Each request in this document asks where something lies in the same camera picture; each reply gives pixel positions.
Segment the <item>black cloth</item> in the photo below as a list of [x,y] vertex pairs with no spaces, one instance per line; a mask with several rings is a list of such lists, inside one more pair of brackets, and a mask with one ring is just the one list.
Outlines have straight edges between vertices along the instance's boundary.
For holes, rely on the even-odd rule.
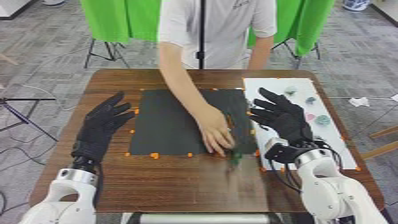
[[[200,90],[200,93],[207,103],[230,116],[236,147],[241,153],[248,154],[257,146],[250,135],[243,91]],[[152,152],[159,155],[205,152],[195,120],[168,90],[143,91],[129,151],[133,155],[147,155]]]

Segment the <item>person's hand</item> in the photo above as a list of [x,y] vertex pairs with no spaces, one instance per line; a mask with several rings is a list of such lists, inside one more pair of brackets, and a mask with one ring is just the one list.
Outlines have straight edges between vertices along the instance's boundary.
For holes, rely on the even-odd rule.
[[250,109],[250,119],[275,130],[278,137],[287,140],[291,146],[300,144],[301,141],[312,141],[312,131],[305,122],[301,107],[264,88],[259,89],[259,94],[268,101],[253,100],[253,105],[260,109]]
[[216,152],[225,157],[223,149],[232,149],[234,140],[227,127],[225,116],[220,110],[211,106],[200,109],[200,114],[193,116],[202,133],[202,142],[207,152]]
[[120,106],[115,106],[122,97],[124,93],[118,92],[88,112],[76,136],[70,156],[85,156],[95,163],[101,163],[102,160],[111,135],[134,117],[133,112],[124,113],[131,108],[131,104],[124,103]]

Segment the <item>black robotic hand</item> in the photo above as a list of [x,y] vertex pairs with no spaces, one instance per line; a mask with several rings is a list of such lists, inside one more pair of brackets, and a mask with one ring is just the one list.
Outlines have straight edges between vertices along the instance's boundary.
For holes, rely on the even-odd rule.
[[120,106],[115,106],[122,97],[124,93],[118,92],[88,112],[83,120],[83,127],[76,136],[70,156],[81,156],[95,163],[101,163],[102,160],[111,135],[127,120],[134,117],[133,112],[122,114],[131,108],[131,104],[125,103]]
[[260,126],[268,126],[291,146],[300,146],[303,141],[312,141],[312,131],[303,118],[303,109],[294,105],[282,95],[276,95],[264,88],[259,89],[264,99],[253,100],[260,109],[252,108],[250,119]]

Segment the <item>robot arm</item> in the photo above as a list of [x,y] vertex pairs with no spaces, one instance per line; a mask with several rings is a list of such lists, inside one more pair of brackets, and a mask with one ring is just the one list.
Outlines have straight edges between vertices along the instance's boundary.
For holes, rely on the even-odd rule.
[[[42,202],[28,210],[19,224],[93,224],[97,176],[77,169],[61,169],[49,185]],[[61,202],[69,195],[77,195],[74,202]]]
[[282,139],[269,142],[264,158],[289,163],[294,156],[301,202],[316,223],[333,224],[339,218],[353,216],[356,224],[387,224],[365,188],[340,174],[328,150],[289,147]]
[[303,206],[316,222],[337,223],[339,218],[353,215],[356,224],[387,224],[360,183],[339,173],[333,161],[337,153],[321,141],[314,141],[301,107],[262,88],[259,94],[266,101],[253,100],[250,119],[280,136],[266,144],[268,150],[260,159],[269,161],[269,165],[275,161],[296,166],[301,187],[298,189],[292,186],[289,174],[291,183],[284,184],[301,195]]
[[[131,108],[118,92],[97,105],[85,116],[83,127],[76,136],[70,156],[74,158],[69,168],[60,169],[51,181],[49,192],[42,202],[28,210],[19,224],[93,224],[95,203],[101,193],[101,160],[108,150],[111,135],[133,118]],[[74,202],[60,201],[76,195]]]

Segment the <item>wooden table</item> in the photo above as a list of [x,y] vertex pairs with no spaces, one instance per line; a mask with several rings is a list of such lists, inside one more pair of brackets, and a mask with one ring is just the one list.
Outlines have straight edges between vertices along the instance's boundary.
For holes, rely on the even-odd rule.
[[[198,88],[243,87],[243,77],[252,78],[310,78],[332,119],[346,139],[360,171],[344,171],[365,186],[376,206],[383,208],[383,198],[371,174],[348,139],[340,120],[321,90],[314,75],[305,71],[239,71],[191,70]],[[29,196],[29,205],[45,196],[49,182],[56,171],[70,163],[70,147],[81,120],[99,102],[125,92],[124,101],[138,107],[141,89],[166,88],[157,70],[101,70],[95,72],[85,95],[63,128],[60,142]],[[259,171],[257,158],[244,156],[239,169],[225,175],[227,161],[209,155],[124,156],[129,150],[131,120],[113,135],[104,156],[104,190],[97,212],[303,212],[298,194],[278,183],[269,172]]]

